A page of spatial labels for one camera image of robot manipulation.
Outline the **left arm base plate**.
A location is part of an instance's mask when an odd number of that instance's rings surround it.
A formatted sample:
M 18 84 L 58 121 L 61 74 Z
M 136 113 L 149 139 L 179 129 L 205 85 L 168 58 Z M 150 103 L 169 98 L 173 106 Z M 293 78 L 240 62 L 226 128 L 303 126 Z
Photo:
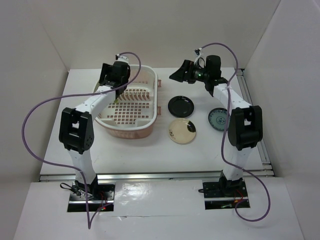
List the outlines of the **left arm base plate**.
M 114 211 L 115 183 L 101 184 L 97 193 L 88 194 L 88 209 L 95 212 L 98 208 L 104 206 L 101 212 Z M 76 185 L 71 185 L 71 192 L 68 200 L 68 213 L 86 212 L 85 192 L 77 190 Z

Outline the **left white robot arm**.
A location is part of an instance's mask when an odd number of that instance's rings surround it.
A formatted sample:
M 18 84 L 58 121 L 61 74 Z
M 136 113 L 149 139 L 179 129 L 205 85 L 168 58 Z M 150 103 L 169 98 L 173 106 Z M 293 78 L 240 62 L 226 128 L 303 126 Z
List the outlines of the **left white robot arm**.
M 120 94 L 128 83 L 131 68 L 124 61 L 115 61 L 112 65 L 102 65 L 98 88 L 95 95 L 74 108 L 66 107 L 61 113 L 59 141 L 67 149 L 77 172 L 75 185 L 88 200 L 97 197 L 99 193 L 98 177 L 93 169 L 90 148 L 94 142 L 95 118 Z

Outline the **green plate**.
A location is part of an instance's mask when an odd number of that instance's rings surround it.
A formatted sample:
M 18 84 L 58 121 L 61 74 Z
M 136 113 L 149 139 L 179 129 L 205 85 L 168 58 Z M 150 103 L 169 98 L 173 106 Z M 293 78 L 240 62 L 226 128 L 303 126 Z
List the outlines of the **green plate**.
M 96 83 L 95 87 L 93 88 L 93 92 L 97 92 L 98 91 L 98 88 L 100 87 L 100 84 L 99 83 Z M 120 100 L 119 100 L 119 97 L 120 97 L 120 92 L 118 90 L 114 91 L 115 93 L 115 100 L 113 101 L 113 103 L 118 103 Z

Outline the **aluminium rail frame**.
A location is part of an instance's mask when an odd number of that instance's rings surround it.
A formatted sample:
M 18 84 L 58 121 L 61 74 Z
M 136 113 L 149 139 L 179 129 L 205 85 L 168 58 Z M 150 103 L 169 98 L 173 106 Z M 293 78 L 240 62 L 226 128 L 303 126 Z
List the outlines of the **aluminium rail frame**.
M 93 168 L 99 180 L 111 179 L 182 179 L 219 177 L 224 162 L 221 158 L 222 133 L 213 129 L 208 122 L 208 113 L 221 107 L 211 97 L 202 83 L 179 83 L 169 79 L 177 68 L 154 68 L 161 80 L 158 89 L 160 115 L 153 125 L 152 133 L 142 139 L 121 139 L 113 137 L 107 130 L 94 123 L 94 143 L 90 149 Z M 63 94 L 92 92 L 100 76 L 100 69 L 71 69 Z M 168 111 L 168 102 L 174 96 L 186 96 L 194 103 L 189 119 L 196 127 L 196 136 L 191 143 L 182 145 L 169 137 L 169 124 L 175 119 Z M 70 155 L 58 140 L 61 111 L 75 107 L 83 97 L 61 100 L 54 126 L 45 153 L 45 160 L 71 165 Z M 274 177 L 263 143 L 257 145 L 249 156 L 246 168 L 257 176 Z M 43 164 L 41 182 L 74 180 L 73 169 Z

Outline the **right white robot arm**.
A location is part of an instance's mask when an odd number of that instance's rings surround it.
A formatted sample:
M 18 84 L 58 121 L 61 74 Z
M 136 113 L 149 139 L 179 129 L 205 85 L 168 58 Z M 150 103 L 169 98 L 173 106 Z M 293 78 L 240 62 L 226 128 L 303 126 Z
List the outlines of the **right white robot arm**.
M 169 78 L 180 83 L 203 83 L 206 91 L 226 108 L 222 139 L 228 140 L 233 156 L 224 160 L 227 166 L 221 172 L 218 190 L 223 196 L 232 195 L 243 183 L 244 167 L 252 149 L 263 138 L 262 108 L 249 104 L 231 88 L 222 77 L 221 58 L 217 55 L 208 55 L 204 66 L 198 60 L 186 59 Z

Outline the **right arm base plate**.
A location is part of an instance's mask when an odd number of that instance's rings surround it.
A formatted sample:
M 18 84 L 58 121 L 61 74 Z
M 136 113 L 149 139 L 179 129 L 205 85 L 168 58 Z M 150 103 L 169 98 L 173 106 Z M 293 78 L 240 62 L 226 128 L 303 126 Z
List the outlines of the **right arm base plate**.
M 247 187 L 244 182 L 231 193 L 223 193 L 218 182 L 203 182 L 202 188 L 198 190 L 203 194 L 206 210 L 224 210 L 238 208 L 250 208 Z

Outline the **white pink dish rack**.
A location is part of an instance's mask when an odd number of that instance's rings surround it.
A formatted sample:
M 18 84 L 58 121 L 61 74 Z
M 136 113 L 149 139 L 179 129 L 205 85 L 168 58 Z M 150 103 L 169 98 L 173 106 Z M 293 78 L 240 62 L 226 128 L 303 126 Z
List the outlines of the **white pink dish rack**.
M 109 104 L 95 121 L 113 137 L 130 140 L 148 137 L 161 114 L 160 87 L 161 80 L 155 70 L 142 65 L 137 78 L 120 95 L 120 101 Z

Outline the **beige plate with black mark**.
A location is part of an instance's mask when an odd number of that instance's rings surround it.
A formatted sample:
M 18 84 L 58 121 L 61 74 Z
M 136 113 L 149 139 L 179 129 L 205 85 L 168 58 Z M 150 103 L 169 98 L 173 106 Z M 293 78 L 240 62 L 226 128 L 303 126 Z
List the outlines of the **beige plate with black mark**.
M 169 124 L 168 134 L 175 143 L 185 145 L 194 140 L 197 130 L 189 119 L 177 118 Z

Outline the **blue patterned plate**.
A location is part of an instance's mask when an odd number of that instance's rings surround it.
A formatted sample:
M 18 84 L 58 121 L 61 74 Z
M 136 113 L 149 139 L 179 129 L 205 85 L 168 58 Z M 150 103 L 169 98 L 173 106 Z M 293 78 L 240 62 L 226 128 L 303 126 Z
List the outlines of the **blue patterned plate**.
M 230 124 L 230 116 L 227 113 L 226 108 L 214 108 L 208 114 L 208 122 L 215 130 L 223 132 L 225 126 L 228 129 Z

